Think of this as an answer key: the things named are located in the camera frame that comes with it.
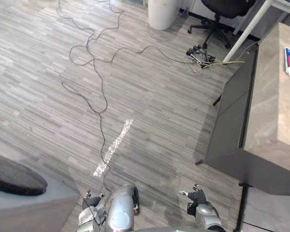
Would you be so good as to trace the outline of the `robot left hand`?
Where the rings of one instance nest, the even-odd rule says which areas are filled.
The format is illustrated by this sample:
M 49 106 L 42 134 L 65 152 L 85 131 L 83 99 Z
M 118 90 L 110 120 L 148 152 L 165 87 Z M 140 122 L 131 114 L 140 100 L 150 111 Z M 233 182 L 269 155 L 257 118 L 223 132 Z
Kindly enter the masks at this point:
M 82 209 L 86 209 L 91 206 L 96 207 L 103 197 L 104 197 L 103 193 L 96 197 L 91 197 L 90 190 L 87 190 L 84 194 L 84 198 L 82 202 Z

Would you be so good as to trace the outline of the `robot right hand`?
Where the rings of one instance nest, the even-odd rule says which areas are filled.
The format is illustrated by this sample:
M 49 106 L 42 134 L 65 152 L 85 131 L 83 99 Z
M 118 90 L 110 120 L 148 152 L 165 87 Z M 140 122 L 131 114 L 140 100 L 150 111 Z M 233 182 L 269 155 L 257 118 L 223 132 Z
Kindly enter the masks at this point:
M 194 184 L 193 192 L 186 192 L 184 190 L 179 190 L 178 193 L 180 195 L 184 195 L 188 197 L 190 200 L 194 202 L 206 202 L 206 195 L 200 185 Z

